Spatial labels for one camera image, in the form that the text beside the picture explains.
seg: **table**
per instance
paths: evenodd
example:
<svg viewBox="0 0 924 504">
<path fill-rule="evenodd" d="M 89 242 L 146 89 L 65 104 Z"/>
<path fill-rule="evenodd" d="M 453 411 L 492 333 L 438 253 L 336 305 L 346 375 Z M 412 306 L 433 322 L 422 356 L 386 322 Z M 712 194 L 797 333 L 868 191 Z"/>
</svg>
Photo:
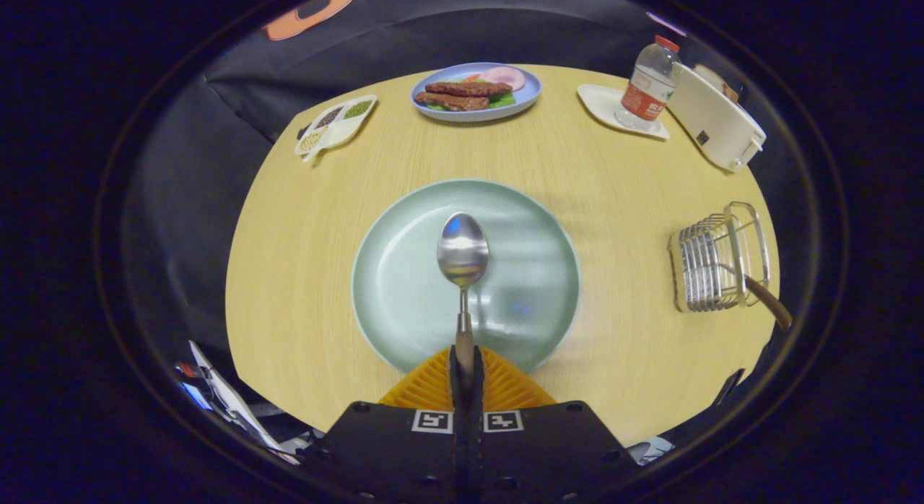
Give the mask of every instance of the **table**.
<svg viewBox="0 0 924 504">
<path fill-rule="evenodd" d="M 582 294 L 561 347 L 531 373 L 557 399 L 583 399 L 624 444 L 686 421 L 726 378 L 755 365 L 773 317 L 760 305 L 715 313 L 674 307 L 669 235 L 729 201 L 757 208 L 779 268 L 772 221 L 748 170 L 710 164 L 670 112 L 667 142 L 597 122 L 584 83 L 627 81 L 556 66 L 518 116 L 452 125 L 420 115 L 411 88 L 429 73 L 355 90 L 295 116 L 261 166 L 231 247 L 225 309 L 238 375 L 281 409 L 327 430 L 350 402 L 378 401 L 402 374 L 373 352 L 350 303 L 363 235 L 393 202 L 452 178 L 498 181 L 540 201 L 577 250 Z M 298 129 L 327 106 L 374 93 L 356 138 L 304 164 Z M 455 316 L 448 314 L 453 322 Z"/>
</svg>

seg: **blue plate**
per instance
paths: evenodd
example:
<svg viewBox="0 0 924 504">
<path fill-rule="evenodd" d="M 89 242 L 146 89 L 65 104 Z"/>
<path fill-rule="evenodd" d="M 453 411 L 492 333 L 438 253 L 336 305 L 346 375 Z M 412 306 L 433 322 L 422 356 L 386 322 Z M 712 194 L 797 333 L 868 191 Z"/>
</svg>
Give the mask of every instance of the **blue plate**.
<svg viewBox="0 0 924 504">
<path fill-rule="evenodd" d="M 491 69 L 492 67 L 498 66 L 512 67 L 513 69 L 517 69 L 523 73 L 523 76 L 526 77 L 525 85 L 522 86 L 520 90 L 514 91 L 514 100 L 517 100 L 514 105 L 498 107 L 496 109 L 484 109 L 481 111 L 452 112 L 435 111 L 426 105 L 420 105 L 414 100 L 414 96 L 417 96 L 418 92 L 423 92 L 428 83 L 452 82 L 456 79 L 465 79 L 465 77 L 481 74 L 484 71 Z M 540 92 L 542 92 L 542 82 L 539 82 L 539 79 L 536 77 L 536 75 L 525 69 L 519 69 L 517 66 L 508 66 L 507 64 L 498 64 L 495 62 L 476 62 L 472 64 L 461 64 L 461 66 L 446 67 L 446 69 L 437 71 L 432 75 L 425 77 L 425 79 L 420 80 L 420 82 L 414 86 L 414 89 L 410 90 L 410 103 L 412 103 L 412 105 L 417 110 L 419 110 L 422 115 L 435 119 L 441 119 L 443 121 L 489 121 L 492 119 L 512 116 L 515 115 L 515 113 L 525 111 L 525 109 L 528 109 L 529 106 L 536 102 L 536 100 L 539 98 Z"/>
</svg>

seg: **red bottle cap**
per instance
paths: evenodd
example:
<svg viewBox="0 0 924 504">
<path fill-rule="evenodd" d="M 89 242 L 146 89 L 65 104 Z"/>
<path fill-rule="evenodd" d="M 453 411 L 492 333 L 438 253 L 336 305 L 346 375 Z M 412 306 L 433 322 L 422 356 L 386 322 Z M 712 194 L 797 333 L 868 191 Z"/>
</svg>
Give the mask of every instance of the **red bottle cap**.
<svg viewBox="0 0 924 504">
<path fill-rule="evenodd" d="M 659 37 L 658 35 L 655 35 L 654 41 L 656 41 L 659 45 L 667 47 L 667 49 L 670 49 L 674 53 L 680 52 L 680 46 L 673 43 L 673 41 L 667 40 L 665 37 Z"/>
</svg>

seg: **water bottle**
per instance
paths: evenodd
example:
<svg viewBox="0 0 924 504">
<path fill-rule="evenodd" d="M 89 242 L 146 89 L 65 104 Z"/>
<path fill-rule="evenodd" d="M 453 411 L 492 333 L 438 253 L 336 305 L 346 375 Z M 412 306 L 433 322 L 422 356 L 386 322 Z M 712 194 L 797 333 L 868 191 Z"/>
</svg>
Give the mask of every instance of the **water bottle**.
<svg viewBox="0 0 924 504">
<path fill-rule="evenodd" d="M 631 129 L 651 129 L 677 87 L 674 63 L 680 63 L 679 51 L 673 41 L 656 36 L 654 43 L 638 54 L 636 69 L 615 112 L 620 123 Z"/>
</svg>

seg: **white toaster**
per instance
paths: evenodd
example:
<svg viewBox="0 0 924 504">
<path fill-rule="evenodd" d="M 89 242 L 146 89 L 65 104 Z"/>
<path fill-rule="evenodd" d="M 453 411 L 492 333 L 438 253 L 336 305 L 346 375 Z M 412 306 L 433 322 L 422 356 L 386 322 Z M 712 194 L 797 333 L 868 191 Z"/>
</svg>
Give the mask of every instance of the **white toaster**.
<svg viewBox="0 0 924 504">
<path fill-rule="evenodd" d="M 714 164 L 737 172 L 762 151 L 767 135 L 737 103 L 683 64 L 674 64 L 677 88 L 667 108 Z"/>
</svg>

